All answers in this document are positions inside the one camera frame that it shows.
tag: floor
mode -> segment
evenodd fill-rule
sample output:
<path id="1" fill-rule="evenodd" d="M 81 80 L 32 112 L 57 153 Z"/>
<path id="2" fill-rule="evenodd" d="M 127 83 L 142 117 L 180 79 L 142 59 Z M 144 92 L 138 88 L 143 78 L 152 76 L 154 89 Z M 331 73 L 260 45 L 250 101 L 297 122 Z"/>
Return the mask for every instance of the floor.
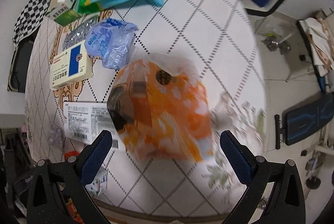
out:
<path id="1" fill-rule="evenodd" d="M 266 85 L 268 112 L 267 137 L 264 141 L 263 156 L 271 162 L 285 162 L 287 159 L 294 160 L 301 177 L 304 193 L 307 193 L 307 191 L 305 191 L 305 181 L 308 177 L 307 171 L 305 170 L 305 165 L 308 159 L 311 158 L 311 154 L 307 155 L 306 157 L 301 157 L 300 153 L 303 149 L 306 149 L 315 142 L 319 141 L 320 132 L 317 132 L 303 141 L 297 142 L 291 146 L 286 146 L 285 143 L 282 142 L 281 149 L 276 150 L 275 123 L 273 116 L 275 114 L 279 114 L 281 116 L 284 110 L 294 105 L 297 105 L 301 102 L 307 103 L 308 101 L 316 99 L 320 95 L 320 89 L 316 77 L 310 68 L 310 64 L 301 62 L 299 60 L 299 55 L 306 54 L 307 51 L 297 30 L 297 27 L 295 26 L 294 19 L 286 18 L 285 16 L 279 16 L 279 18 L 271 16 L 260 25 L 260 28 L 259 24 L 262 21 L 261 19 L 253 16 L 249 16 L 249 19 L 254 29 L 257 29 L 256 38 L 263 63 L 264 79 Z M 294 33 L 288 39 L 288 42 L 291 45 L 291 51 L 287 55 L 281 55 L 279 50 L 270 52 L 262 42 L 267 32 L 283 33 L 283 36 Z M 273 184 L 268 184 L 268 187 L 264 193 L 265 197 L 269 196 L 272 186 Z M 315 191 L 316 190 L 312 190 L 314 193 L 311 196 L 317 199 L 318 205 L 322 205 L 318 206 L 318 210 L 311 210 L 310 208 L 310 210 L 308 210 L 308 206 L 311 206 L 311 203 L 306 199 L 306 223 L 313 223 L 330 197 L 322 198 L 321 190 L 318 189 L 317 192 Z M 257 209 L 250 223 L 258 219 L 261 213 L 262 210 Z"/>

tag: red object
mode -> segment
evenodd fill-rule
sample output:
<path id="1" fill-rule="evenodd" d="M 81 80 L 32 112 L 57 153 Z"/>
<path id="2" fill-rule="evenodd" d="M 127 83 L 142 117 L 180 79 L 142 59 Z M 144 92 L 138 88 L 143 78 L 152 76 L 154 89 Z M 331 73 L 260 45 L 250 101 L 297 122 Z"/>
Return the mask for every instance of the red object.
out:
<path id="1" fill-rule="evenodd" d="M 67 152 L 64 154 L 65 161 L 70 157 L 70 156 L 79 156 L 79 152 L 77 151 L 71 151 Z"/>

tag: white patterned tablecloth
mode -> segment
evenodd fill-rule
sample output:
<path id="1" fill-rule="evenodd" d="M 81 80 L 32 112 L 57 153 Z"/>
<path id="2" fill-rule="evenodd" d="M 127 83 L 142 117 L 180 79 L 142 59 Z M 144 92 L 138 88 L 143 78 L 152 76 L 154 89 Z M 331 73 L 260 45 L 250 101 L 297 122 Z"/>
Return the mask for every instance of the white patterned tablecloth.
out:
<path id="1" fill-rule="evenodd" d="M 167 53 L 193 60 L 207 89 L 213 128 L 231 130 L 255 155 L 261 153 L 266 109 L 263 70 L 251 24 L 239 0 L 165 0 L 161 8 L 147 0 L 133 0 L 99 16 L 135 23 L 134 44 L 139 54 Z M 103 68 L 97 59 L 91 79 L 50 90 L 50 63 L 62 51 L 66 34 L 82 21 L 64 28 L 45 18 L 38 32 L 26 83 L 26 123 L 35 161 L 48 158 L 60 162 L 64 152 L 83 149 L 82 143 L 69 138 L 64 152 L 50 146 L 50 123 L 63 127 L 64 101 L 106 102 L 117 76 L 117 71 Z M 131 154 L 111 150 L 103 164 L 108 169 L 108 187 L 98 199 L 111 209 L 119 207 L 146 216 L 223 217 L 244 187 L 218 140 L 215 135 L 215 157 L 200 163 L 173 159 L 138 162 Z"/>

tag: tile floor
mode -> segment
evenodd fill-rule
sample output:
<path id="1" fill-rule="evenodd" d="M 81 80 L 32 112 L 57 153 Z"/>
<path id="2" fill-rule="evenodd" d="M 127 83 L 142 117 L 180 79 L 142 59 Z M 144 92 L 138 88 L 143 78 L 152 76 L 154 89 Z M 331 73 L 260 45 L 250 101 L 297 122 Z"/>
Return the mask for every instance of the tile floor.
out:
<path id="1" fill-rule="evenodd" d="M 253 16 L 249 16 L 249 19 L 253 27 L 258 28 L 261 20 Z M 288 29 L 289 32 L 295 32 L 295 34 L 288 39 L 292 49 L 285 56 L 280 55 L 279 50 L 270 52 L 262 42 L 265 38 L 265 33 L 270 32 L 271 27 L 278 26 Z M 267 136 L 264 141 L 263 156 L 271 162 L 285 162 L 287 159 L 293 159 L 297 165 L 303 189 L 306 193 L 305 181 L 308 177 L 305 165 L 307 160 L 311 158 L 311 154 L 306 157 L 301 157 L 300 153 L 303 149 L 319 141 L 320 132 L 291 146 L 286 146 L 285 143 L 282 142 L 281 149 L 276 150 L 273 116 L 275 114 L 281 116 L 284 110 L 301 102 L 307 103 L 308 101 L 313 101 L 320 96 L 320 89 L 315 75 L 312 71 L 308 71 L 310 64 L 299 61 L 299 55 L 306 54 L 307 51 L 294 20 L 286 21 L 271 16 L 258 28 L 256 38 L 264 69 L 267 96 Z M 269 196 L 272 186 L 273 184 L 268 184 L 264 193 L 265 196 Z M 257 220 L 261 213 L 262 210 L 257 209 L 250 223 Z M 307 217 L 307 219 L 314 220 L 315 218 L 313 216 Z"/>

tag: diamond pattern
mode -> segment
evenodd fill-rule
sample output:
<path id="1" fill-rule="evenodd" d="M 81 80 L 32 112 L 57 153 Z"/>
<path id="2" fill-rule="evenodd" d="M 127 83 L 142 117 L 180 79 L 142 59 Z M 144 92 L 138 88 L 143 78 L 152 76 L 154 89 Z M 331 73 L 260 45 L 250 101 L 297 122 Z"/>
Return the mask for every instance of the diamond pattern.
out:
<path id="1" fill-rule="evenodd" d="M 192 60 L 206 86 L 211 109 L 224 90 L 238 112 L 246 101 L 256 110 L 266 108 L 262 63 L 238 0 L 165 0 L 161 8 L 147 0 L 133 0 L 114 8 L 112 17 L 138 26 L 136 57 L 169 53 Z M 50 123 L 62 127 L 66 122 L 62 102 L 49 84 L 49 58 L 59 31 L 61 46 L 64 29 L 47 18 L 42 22 L 28 68 L 26 115 L 35 161 L 64 159 L 63 152 L 47 141 Z M 94 76 L 84 81 L 79 97 L 66 95 L 64 99 L 106 102 L 116 72 L 103 68 L 101 60 L 95 62 L 93 72 Z M 83 147 L 81 142 L 66 138 L 64 152 L 80 152 Z M 202 163 L 168 159 L 139 162 L 128 153 L 110 150 L 103 165 L 108 169 L 108 186 L 97 198 L 155 216 L 191 218 L 230 212 L 244 189 L 233 185 L 228 191 L 218 183 L 210 188 L 208 165 L 217 163 L 213 158 Z"/>

